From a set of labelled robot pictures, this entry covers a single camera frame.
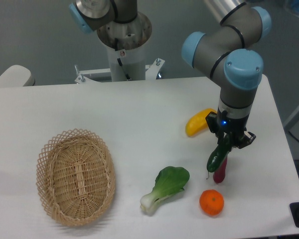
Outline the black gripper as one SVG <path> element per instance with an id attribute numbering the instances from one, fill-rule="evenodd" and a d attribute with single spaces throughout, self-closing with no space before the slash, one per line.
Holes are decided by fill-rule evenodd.
<path id="1" fill-rule="evenodd" d="M 244 148 L 252 144 L 256 136 L 247 131 L 246 124 L 249 116 L 240 119 L 228 117 L 228 112 L 217 111 L 211 112 L 207 117 L 207 125 L 209 130 L 218 138 L 217 144 L 220 145 L 224 141 L 224 136 L 229 135 L 233 148 Z"/>

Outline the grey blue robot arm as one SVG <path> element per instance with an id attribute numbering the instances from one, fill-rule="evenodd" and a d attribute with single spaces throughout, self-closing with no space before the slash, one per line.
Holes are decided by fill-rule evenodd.
<path id="1" fill-rule="evenodd" d="M 244 0 L 207 0 L 205 4 L 221 27 L 211 35 L 190 34 L 181 55 L 221 89 L 217 112 L 206 118 L 210 131 L 219 144 L 228 139 L 232 147 L 243 148 L 255 139 L 246 124 L 264 67 L 261 56 L 250 46 L 270 32 L 271 17 Z M 69 11 L 84 33 L 96 32 L 109 48 L 113 81 L 146 78 L 142 47 L 152 27 L 135 0 L 75 0 Z"/>

